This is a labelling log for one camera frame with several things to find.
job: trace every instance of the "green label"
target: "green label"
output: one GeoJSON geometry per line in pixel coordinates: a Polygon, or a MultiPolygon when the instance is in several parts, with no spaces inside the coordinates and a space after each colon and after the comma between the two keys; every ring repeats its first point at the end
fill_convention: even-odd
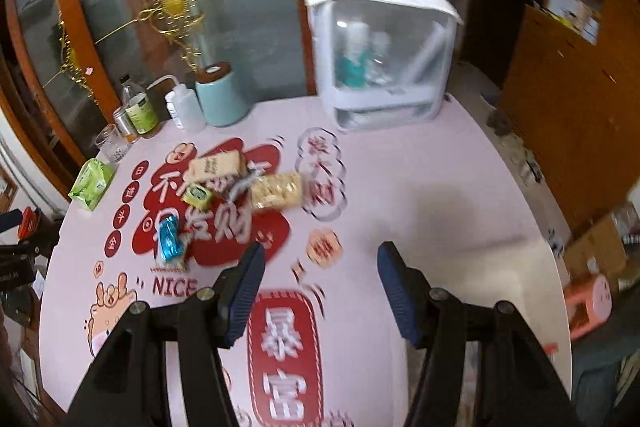
{"type": "Polygon", "coordinates": [[[131,123],[140,134],[151,131],[158,125],[158,117],[145,94],[139,94],[131,100],[132,105],[125,108],[131,123]]]}

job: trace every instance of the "glass cup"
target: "glass cup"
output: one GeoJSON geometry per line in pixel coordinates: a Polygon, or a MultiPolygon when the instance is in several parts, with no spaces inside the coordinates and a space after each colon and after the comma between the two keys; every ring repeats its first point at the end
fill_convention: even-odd
{"type": "Polygon", "coordinates": [[[98,133],[98,136],[95,137],[95,144],[109,163],[117,163],[122,160],[131,147],[130,142],[113,123],[98,133]]]}

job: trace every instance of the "blue candy wrapper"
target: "blue candy wrapper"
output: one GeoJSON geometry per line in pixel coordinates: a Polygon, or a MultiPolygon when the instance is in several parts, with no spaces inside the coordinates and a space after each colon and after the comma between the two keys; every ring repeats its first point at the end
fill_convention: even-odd
{"type": "Polygon", "coordinates": [[[178,217],[168,216],[159,223],[158,255],[162,264],[183,256],[184,247],[178,238],[178,217]]]}

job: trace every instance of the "teal canister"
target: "teal canister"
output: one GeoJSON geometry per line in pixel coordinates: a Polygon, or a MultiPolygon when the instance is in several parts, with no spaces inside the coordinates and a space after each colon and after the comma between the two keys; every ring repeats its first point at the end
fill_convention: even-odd
{"type": "Polygon", "coordinates": [[[225,127],[249,113],[252,105],[239,84],[228,62],[216,62],[198,72],[196,92],[209,125],[225,127]]]}

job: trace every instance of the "green tissue pack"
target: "green tissue pack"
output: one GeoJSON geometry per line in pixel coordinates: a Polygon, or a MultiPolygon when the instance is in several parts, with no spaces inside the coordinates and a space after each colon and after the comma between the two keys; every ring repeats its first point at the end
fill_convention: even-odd
{"type": "Polygon", "coordinates": [[[87,210],[93,211],[100,203],[114,174],[115,171],[110,165],[91,158],[80,169],[69,197],[87,210]]]}

